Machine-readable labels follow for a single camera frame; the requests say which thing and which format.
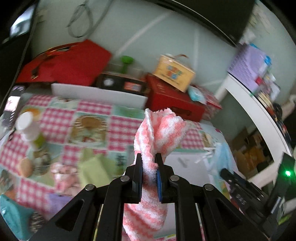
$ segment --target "striped towel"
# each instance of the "striped towel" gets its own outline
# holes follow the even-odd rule
[[[138,153],[143,161],[143,189],[139,204],[125,204],[123,227],[131,241],[154,240],[153,235],[162,228],[167,205],[161,204],[157,195],[155,154],[161,153],[163,161],[178,146],[189,124],[170,109],[152,112],[145,110],[145,119],[134,141],[135,161]]]

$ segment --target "yellow box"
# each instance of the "yellow box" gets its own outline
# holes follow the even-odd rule
[[[153,74],[182,92],[187,90],[188,85],[195,76],[192,69],[166,55],[160,56],[158,66]]]

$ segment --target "gray cable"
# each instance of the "gray cable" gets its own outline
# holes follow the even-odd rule
[[[105,7],[102,15],[100,16],[100,18],[97,20],[97,22],[95,24],[93,24],[93,15],[92,15],[91,10],[88,6],[89,0],[85,0],[85,2],[83,4],[77,6],[76,9],[74,10],[74,13],[73,13],[70,21],[69,21],[69,24],[67,25],[69,35],[71,37],[74,37],[77,39],[82,38],[82,37],[85,37],[85,39],[88,39],[93,34],[93,32],[96,30],[96,28],[99,26],[99,24],[102,22],[102,20],[105,18],[105,16],[107,15],[113,1],[114,0],[108,1],[107,6]],[[89,28],[85,31],[85,33],[78,36],[73,33],[72,24],[81,17],[81,15],[84,13],[84,11],[86,12],[88,19],[89,19]]]
[[[16,79],[17,79],[17,76],[18,76],[18,74],[19,74],[19,71],[20,71],[20,69],[21,69],[21,67],[22,67],[22,63],[23,63],[23,61],[24,61],[24,58],[25,58],[25,55],[26,55],[27,49],[28,49],[29,44],[30,44],[30,42],[31,42],[31,39],[32,39],[32,37],[33,37],[33,35],[34,35],[34,31],[35,31],[35,28],[36,28],[37,22],[38,22],[38,16],[35,15],[34,22],[33,22],[32,28],[31,28],[31,32],[30,32],[30,35],[29,35],[28,41],[27,41],[27,43],[26,43],[26,45],[25,45],[25,48],[24,48],[24,50],[23,50],[23,52],[22,52],[22,57],[21,57],[21,59],[20,59],[19,66],[18,66],[18,68],[17,68],[17,71],[16,71],[15,76],[14,76],[14,78],[13,78],[13,81],[12,81],[12,83],[11,83],[11,86],[10,86],[9,90],[7,91],[6,95],[4,96],[4,98],[3,98],[3,100],[2,100],[2,103],[1,103],[1,105],[0,105],[0,111],[1,111],[1,113],[3,112],[3,109],[2,109],[2,108],[3,108],[3,105],[6,103],[7,96],[8,96],[9,93],[11,92],[11,89],[13,88],[13,86],[14,86],[14,84],[15,84],[15,81],[16,81]]]

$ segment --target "white desk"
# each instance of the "white desk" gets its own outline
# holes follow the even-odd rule
[[[215,97],[221,102],[228,92],[250,116],[260,131],[273,157],[274,163],[272,165],[249,179],[250,182],[253,182],[257,187],[261,188],[276,179],[283,152],[290,156],[292,156],[292,152],[281,131],[263,105],[254,96],[250,96],[250,91],[231,75],[227,75],[226,79],[217,90]]]

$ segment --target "white box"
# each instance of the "white box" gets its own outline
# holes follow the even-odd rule
[[[144,109],[147,97],[120,91],[103,90],[97,87],[51,84],[52,94],[62,98],[82,99],[95,102],[120,105],[129,108]]]

